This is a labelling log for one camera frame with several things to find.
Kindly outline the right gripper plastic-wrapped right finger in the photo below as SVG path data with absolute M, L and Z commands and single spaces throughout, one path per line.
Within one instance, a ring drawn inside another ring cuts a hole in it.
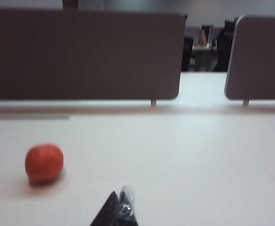
M 135 216 L 135 196 L 133 189 L 130 186 L 123 186 L 118 201 L 118 225 L 137 226 L 138 222 Z

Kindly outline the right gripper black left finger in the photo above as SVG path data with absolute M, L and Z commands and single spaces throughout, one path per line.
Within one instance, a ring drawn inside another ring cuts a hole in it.
M 112 192 L 102 208 L 93 219 L 91 226 L 121 226 L 119 218 L 119 201 L 116 192 Z

